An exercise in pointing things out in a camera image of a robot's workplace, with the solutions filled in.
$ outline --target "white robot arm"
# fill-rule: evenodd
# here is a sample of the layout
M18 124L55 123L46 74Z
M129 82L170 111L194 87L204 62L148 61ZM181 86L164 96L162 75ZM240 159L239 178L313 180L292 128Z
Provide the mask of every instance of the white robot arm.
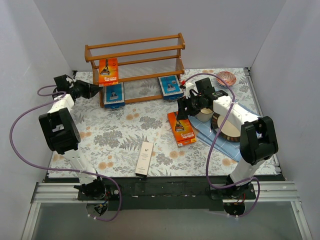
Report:
M186 83L186 96L177 100L177 121L195 116L201 109L209 108L215 113L226 116L232 99L222 90L215 91L210 79L204 78L192 83ZM240 153L242 159L235 170L228 175L227 185L252 178L257 169L278 151L278 143L273 121L270 117L257 117L238 104L234 104L228 116L231 122L240 131ZM234 190L241 192L250 180L236 184Z
M45 140L52 151L63 155L77 172L81 186L74 186L86 196L95 199L102 199L106 195L106 188L101 179L94 175L82 172L96 173L89 161L80 154L79 144L81 142L79 131L71 117L70 111L75 105L75 100L79 97L87 99L96 95L101 87L77 80L71 83L67 81L67 76L55 77L58 92L66 92L59 101L55 102L52 108L39 116L39 122Z

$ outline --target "white wall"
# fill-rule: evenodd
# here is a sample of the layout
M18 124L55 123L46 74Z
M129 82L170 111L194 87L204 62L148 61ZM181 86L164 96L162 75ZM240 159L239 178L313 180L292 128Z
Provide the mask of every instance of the white wall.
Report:
M263 114L273 118L284 175L294 180L320 239L320 1L287 0L252 66Z
M33 0L0 1L0 239L22 236L36 182L45 171L24 164L9 143L12 122L24 111L49 101L37 96L53 77L71 72ZM14 142L33 163L48 166L46 145L36 111L18 123Z
M85 44L181 32L185 68L250 67L285 0L34 0L73 70Z

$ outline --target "orange snack box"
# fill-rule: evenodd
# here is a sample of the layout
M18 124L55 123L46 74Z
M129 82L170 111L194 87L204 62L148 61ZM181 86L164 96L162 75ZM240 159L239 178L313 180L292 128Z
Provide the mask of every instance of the orange snack box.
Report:
M197 141L196 135L189 119L177 121L177 113L178 112L168 113L168 120L178 147L195 143Z
M118 84L118 59L109 58L99 61L99 86L105 87Z

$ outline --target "pink bowl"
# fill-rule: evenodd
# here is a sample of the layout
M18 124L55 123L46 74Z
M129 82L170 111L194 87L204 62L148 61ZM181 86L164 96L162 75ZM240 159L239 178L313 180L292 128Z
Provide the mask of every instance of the pink bowl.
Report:
M226 82L226 84L228 84L230 87L234 85L237 81L236 76L229 71L221 71L217 74L217 76L222 78ZM226 88L226 85L220 79L217 78L216 81L221 87Z

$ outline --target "blue product box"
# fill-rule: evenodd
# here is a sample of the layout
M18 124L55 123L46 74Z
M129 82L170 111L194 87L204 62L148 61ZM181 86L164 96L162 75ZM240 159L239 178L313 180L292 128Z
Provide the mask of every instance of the blue product box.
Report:
M124 83L104 87L104 107L117 109L125 105Z
M163 99L175 100L184 95L180 88L180 82L176 75L158 77Z

